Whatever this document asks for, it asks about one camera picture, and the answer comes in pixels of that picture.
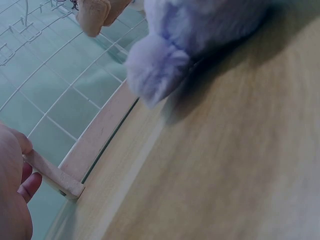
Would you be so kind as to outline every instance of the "light wood grain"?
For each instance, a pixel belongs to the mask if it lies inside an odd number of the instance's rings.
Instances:
[[[83,181],[136,100],[137,97],[131,93],[126,82],[121,84],[78,139],[59,168],[75,180]]]
[[[169,101],[138,102],[47,239],[319,239],[319,15],[288,3]]]
[[[49,184],[69,199],[79,198],[85,189],[81,182],[73,179],[34,150],[24,155],[23,160],[39,171]]]

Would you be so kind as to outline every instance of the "white wire grid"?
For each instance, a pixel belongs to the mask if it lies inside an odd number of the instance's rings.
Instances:
[[[38,109],[38,111],[42,114],[42,118],[38,121],[38,123],[33,127],[33,129],[31,130],[31,132],[28,134],[28,136],[30,136],[35,129],[37,128],[37,126],[39,125],[39,123],[44,119],[47,118],[49,119],[54,125],[56,125],[59,129],[61,129],[65,134],[67,134],[70,138],[72,138],[75,143],[77,143],[78,139],[81,137],[75,137],[73,136],[70,132],[68,132],[66,129],[64,129],[60,124],[58,124],[56,121],[54,121],[51,117],[48,116],[48,113],[50,112],[50,110],[57,104],[57,102],[67,93],[67,91],[69,89],[73,89],[75,90],[77,93],[79,93],[83,98],[85,98],[87,101],[89,101],[92,105],[94,105],[97,109],[98,109],[98,113],[99,111],[102,109],[101,107],[99,107],[97,104],[95,104],[93,101],[91,101],[87,96],[85,96],[81,91],[79,91],[77,88],[74,87],[74,84],[77,82],[78,79],[80,79],[83,74],[94,64],[97,63],[97,61],[108,51],[110,50],[112,47],[116,46],[118,49],[120,49],[121,52],[123,52],[124,54],[128,54],[128,51],[125,50],[124,48],[122,48],[121,46],[118,45],[118,42],[121,41],[126,35],[130,34],[130,32],[132,30],[134,30],[139,24],[141,24],[143,21],[145,21],[145,19],[143,18],[141,21],[139,21],[137,24],[135,24],[134,26],[131,26],[129,28],[129,30],[127,31],[126,34],[124,34],[122,37],[120,37],[118,40],[116,41],[111,41],[108,36],[103,36],[104,38],[108,39],[111,42],[111,45],[109,47],[106,48],[106,50],[104,52],[102,52],[102,54],[100,54],[96,59],[94,59],[91,64],[89,64],[85,70],[82,71],[82,73],[75,79],[73,80],[71,83],[69,83],[66,79],[64,79],[61,75],[59,75],[51,66],[50,64],[48,64],[48,62],[54,57],[56,56],[59,52],[63,51],[65,49],[65,47],[67,45],[69,45],[72,41],[74,41],[78,36],[80,36],[82,34],[82,32],[77,33],[76,35],[74,35],[73,37],[71,37],[64,45],[62,45],[58,50],[56,50],[52,55],[50,55],[45,61],[42,61],[41,65],[34,70],[20,85],[16,85],[14,84],[10,79],[8,79],[5,74],[2,73],[2,68],[6,67],[6,64],[8,64],[16,55],[16,53],[22,49],[23,47],[28,48],[29,43],[32,43],[33,41],[35,41],[37,38],[40,38],[42,35],[42,32],[45,29],[50,29],[51,26],[58,22],[61,19],[64,18],[71,18],[75,21],[75,16],[73,15],[73,12],[71,10],[68,9],[68,6],[65,5],[64,2],[57,2],[56,0],[47,0],[44,3],[39,4],[38,7],[34,8],[33,10],[29,11],[29,7],[28,7],[28,0],[25,0],[25,2],[21,1],[21,0],[14,0],[12,1],[12,4],[9,4],[6,8],[4,9],[0,9],[0,15],[5,12],[6,10],[8,10],[9,8],[18,5],[20,8],[24,8],[25,9],[25,15],[21,16],[19,19],[17,19],[15,22],[13,22],[12,24],[9,24],[7,26],[7,28],[0,33],[0,74],[10,83],[12,84],[12,86],[15,88],[15,91],[12,93],[12,95],[6,100],[6,102],[0,106],[0,112],[4,109],[4,107],[9,103],[9,101],[14,97],[14,95],[16,93],[20,93],[21,95],[23,95],[36,109]],[[39,17],[35,16],[34,13],[36,12],[40,12],[42,13],[44,8],[46,9],[50,9],[52,12],[57,12],[56,14],[56,18],[53,19],[50,23],[45,23],[43,22]],[[29,21],[29,16],[33,16],[35,19],[37,19],[38,21],[42,22],[44,24],[44,27],[41,29],[38,29],[37,27],[34,26],[33,22]],[[16,38],[19,41],[19,46],[16,46],[15,48],[13,48],[10,45],[10,42],[5,42],[2,41],[2,36],[4,34],[11,34],[14,38]],[[37,55],[34,55],[35,59],[38,59],[41,61],[41,58],[38,57]],[[67,83],[68,87],[64,90],[64,92],[58,97],[58,99],[56,99],[56,101],[52,104],[52,106],[47,110],[47,111],[42,111],[37,104],[35,104],[26,94],[24,94],[21,91],[21,88],[28,82],[28,80],[30,78],[32,78],[37,71],[39,71],[43,66],[46,66],[47,68],[49,68],[52,72],[54,72],[57,76],[59,76],[65,83]],[[117,81],[119,81],[120,86],[121,84],[123,84],[123,81],[121,81],[118,77],[116,77],[114,74],[112,74],[111,72],[109,72],[108,70],[104,69],[106,72],[108,72],[110,75],[112,75]]]

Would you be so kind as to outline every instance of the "hand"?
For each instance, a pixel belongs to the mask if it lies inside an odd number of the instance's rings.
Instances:
[[[0,123],[0,236],[29,240],[33,225],[27,203],[41,185],[39,173],[23,161],[33,149],[22,133]]]

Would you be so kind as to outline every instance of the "lavender plush toy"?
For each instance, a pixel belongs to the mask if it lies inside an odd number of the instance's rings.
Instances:
[[[173,92],[204,54],[252,33],[271,0],[145,0],[149,34],[131,49],[127,82],[149,107]]]

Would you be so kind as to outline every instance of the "tan plush toy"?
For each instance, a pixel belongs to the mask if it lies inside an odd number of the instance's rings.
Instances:
[[[96,37],[103,26],[110,26],[132,0],[77,0],[76,20],[89,37]]]

